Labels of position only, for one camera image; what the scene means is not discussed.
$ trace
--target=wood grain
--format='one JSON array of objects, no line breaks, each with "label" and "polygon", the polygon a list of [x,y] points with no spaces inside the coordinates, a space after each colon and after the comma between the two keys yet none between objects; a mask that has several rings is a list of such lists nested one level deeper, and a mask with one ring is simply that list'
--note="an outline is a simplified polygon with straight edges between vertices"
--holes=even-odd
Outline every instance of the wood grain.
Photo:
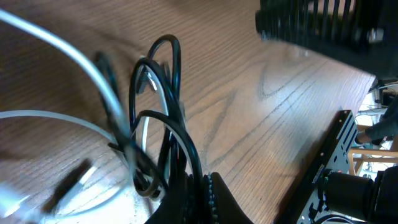
[{"label": "wood grain", "polygon": [[[176,35],[182,45],[181,96],[203,171],[221,174],[254,223],[273,221],[334,114],[343,108],[356,112],[373,82],[314,52],[261,42],[254,23],[258,0],[0,0],[0,7],[44,26],[88,57],[106,52],[124,103],[134,61],[162,34]],[[0,33],[1,111],[49,110],[105,126],[98,91],[76,64],[6,24],[0,23]],[[169,60],[170,50],[162,47],[157,58]],[[157,96],[146,91],[137,107],[158,108]],[[96,133],[51,119],[0,122],[0,181],[31,195],[32,205],[43,204],[86,157],[100,172],[74,205],[89,207],[124,181],[125,169]],[[150,124],[149,154],[156,157],[162,126]],[[144,220],[139,199],[134,201],[134,212],[124,212],[124,219],[115,215],[120,223]]]}]

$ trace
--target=black electronic device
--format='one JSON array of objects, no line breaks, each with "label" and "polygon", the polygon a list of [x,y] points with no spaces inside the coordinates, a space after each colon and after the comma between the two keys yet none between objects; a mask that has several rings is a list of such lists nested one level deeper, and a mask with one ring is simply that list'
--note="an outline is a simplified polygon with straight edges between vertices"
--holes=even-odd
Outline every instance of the black electronic device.
[{"label": "black electronic device", "polygon": [[256,29],[372,73],[398,77],[398,1],[261,0]]}]

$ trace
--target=black metal bracket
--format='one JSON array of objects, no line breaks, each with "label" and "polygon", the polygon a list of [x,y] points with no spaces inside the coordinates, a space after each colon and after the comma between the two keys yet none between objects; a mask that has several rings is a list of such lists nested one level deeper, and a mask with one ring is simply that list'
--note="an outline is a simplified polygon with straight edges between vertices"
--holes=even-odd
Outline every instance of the black metal bracket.
[{"label": "black metal bracket", "polygon": [[323,203],[323,192],[318,185],[329,172],[348,173],[348,151],[357,133],[351,111],[339,111],[314,160],[305,172],[298,187],[276,220],[276,224],[311,224],[312,220],[330,213]]}]

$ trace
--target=gray cable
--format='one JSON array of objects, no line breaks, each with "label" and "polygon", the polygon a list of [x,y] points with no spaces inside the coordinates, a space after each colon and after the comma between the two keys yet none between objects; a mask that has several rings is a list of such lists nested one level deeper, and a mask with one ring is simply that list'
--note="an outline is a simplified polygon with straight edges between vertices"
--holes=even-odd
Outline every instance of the gray cable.
[{"label": "gray cable", "polygon": [[[82,120],[80,118],[75,118],[69,115],[65,114],[59,114],[59,113],[54,113],[54,112],[49,112],[49,111],[37,111],[37,110],[18,110],[18,111],[5,111],[5,112],[0,112],[0,119],[4,118],[15,118],[19,116],[38,116],[38,117],[43,117],[43,118],[53,118],[53,119],[61,119],[64,121],[69,121],[75,124],[80,124],[84,127],[90,128],[97,133],[100,133],[102,136],[104,136],[106,139],[110,140],[111,142],[116,142],[114,136],[110,133],[107,133],[105,130],[101,129],[95,124],[92,124],[88,121]],[[114,195],[112,195],[110,198],[105,200],[104,202],[101,202],[100,204],[91,207],[87,210],[81,211],[81,212],[76,212],[72,214],[66,214],[66,215],[48,215],[41,213],[39,210],[34,210],[32,208],[26,207],[26,205],[21,205],[20,209],[18,209],[15,212],[15,215],[21,218],[22,220],[26,222],[43,222],[44,220],[60,220],[60,219],[66,219],[66,218],[71,218],[71,217],[77,217],[80,215],[86,215],[87,213],[91,213],[94,211],[97,211],[104,206],[107,206],[111,202],[113,202],[115,199],[117,199],[124,191],[132,184],[132,175],[129,175],[127,177],[128,182],[123,185]]]},{"label": "gray cable", "polygon": [[94,64],[90,60],[87,59],[86,56],[84,56],[74,46],[56,36],[55,34],[2,9],[0,9],[0,20],[16,28],[20,28],[21,30],[32,34],[38,39],[41,39],[48,44],[51,44],[52,46],[61,50],[64,54],[69,56],[77,64],[79,64],[79,66],[88,74],[94,84],[98,87],[99,92],[102,94],[103,98],[113,112],[114,118],[121,132],[126,137],[129,136],[129,123],[118,99],[116,98],[116,95],[114,94],[112,88],[109,86],[104,76],[102,76],[101,72],[94,66]]}]

